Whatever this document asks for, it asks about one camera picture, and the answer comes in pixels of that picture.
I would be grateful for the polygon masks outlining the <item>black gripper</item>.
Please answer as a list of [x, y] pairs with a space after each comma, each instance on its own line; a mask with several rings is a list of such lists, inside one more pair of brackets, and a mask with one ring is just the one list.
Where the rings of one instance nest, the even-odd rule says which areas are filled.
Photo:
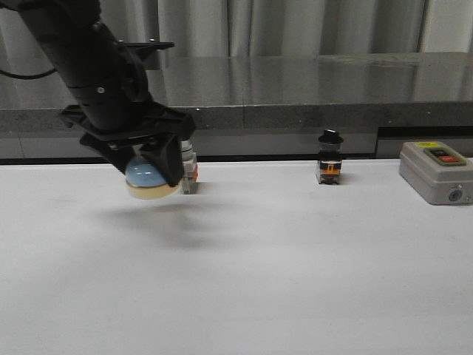
[[157, 138], [142, 145], [140, 154], [175, 187], [184, 175], [180, 138], [189, 139], [196, 125], [189, 114], [154, 101], [143, 65], [154, 51], [169, 47], [173, 43], [59, 41], [58, 72], [77, 101], [61, 112], [61, 120], [88, 132], [79, 140], [82, 146], [124, 175], [133, 148], [112, 149], [105, 141]]

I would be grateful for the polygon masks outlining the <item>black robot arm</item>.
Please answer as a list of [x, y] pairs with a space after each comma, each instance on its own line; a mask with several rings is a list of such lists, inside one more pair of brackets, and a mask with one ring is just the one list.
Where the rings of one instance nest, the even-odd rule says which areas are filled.
[[2, 1], [1, 7], [19, 14], [77, 101], [61, 117], [82, 128], [81, 145], [121, 173], [140, 157], [166, 185], [177, 186], [185, 173], [181, 143], [195, 123], [149, 92], [143, 59], [163, 45], [119, 42], [102, 22], [99, 1]]

